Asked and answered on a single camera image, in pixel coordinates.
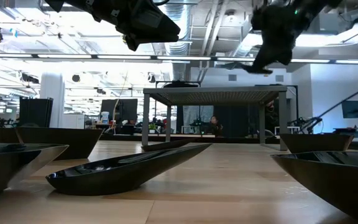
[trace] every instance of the black bowl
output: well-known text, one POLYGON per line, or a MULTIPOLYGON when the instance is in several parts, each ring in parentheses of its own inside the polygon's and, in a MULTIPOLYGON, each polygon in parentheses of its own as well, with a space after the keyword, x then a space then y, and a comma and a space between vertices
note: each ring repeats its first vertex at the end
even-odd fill
MULTIPOLYGON (((69 128, 17 128, 24 143, 45 143, 69 145, 68 149, 56 158, 86 159, 102 135, 102 129, 69 128)), ((0 142, 19 142, 13 128, 0 128, 0 142)))
POLYGON ((358 152, 272 155, 300 184, 358 220, 358 152))
POLYGON ((291 153, 345 151, 353 136, 344 134, 281 134, 280 139, 291 153))
POLYGON ((142 146, 143 151, 145 152, 152 152, 152 151, 158 151, 158 150, 164 150, 164 149, 174 149, 178 147, 182 147, 184 145, 187 145, 193 141, 195 141, 197 138, 187 138, 177 141, 170 141, 170 142, 163 142, 158 144, 153 144, 149 146, 142 146))
POLYGON ((46 176, 58 192, 107 195, 134 190, 151 178, 196 156, 210 144, 143 152, 71 167, 46 176))
POLYGON ((47 165, 67 147, 54 144, 0 143, 0 192, 47 165))

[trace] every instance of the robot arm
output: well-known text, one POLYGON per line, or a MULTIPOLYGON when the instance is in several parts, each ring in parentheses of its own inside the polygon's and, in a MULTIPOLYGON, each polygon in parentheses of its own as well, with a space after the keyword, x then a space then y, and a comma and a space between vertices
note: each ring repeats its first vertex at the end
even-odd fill
POLYGON ((307 30, 313 19, 330 6, 336 8, 342 0, 293 0, 290 4, 277 2, 254 10, 252 27, 262 31, 263 44, 252 66, 241 65, 249 73, 271 74, 267 65, 280 62, 288 65, 296 38, 307 30))
POLYGON ((90 13, 97 22, 114 24, 124 34, 129 49, 139 44, 176 42, 180 28, 152 0, 45 0, 57 11, 64 3, 90 13))

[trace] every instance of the white pillar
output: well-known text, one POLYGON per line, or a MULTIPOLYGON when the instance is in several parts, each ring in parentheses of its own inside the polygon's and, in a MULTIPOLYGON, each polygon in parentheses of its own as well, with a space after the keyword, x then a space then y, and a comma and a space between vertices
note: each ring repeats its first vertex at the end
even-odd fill
POLYGON ((65 110, 65 80, 62 73, 43 72, 41 76, 40 98, 52 98, 52 115, 50 128, 63 127, 63 113, 65 110))

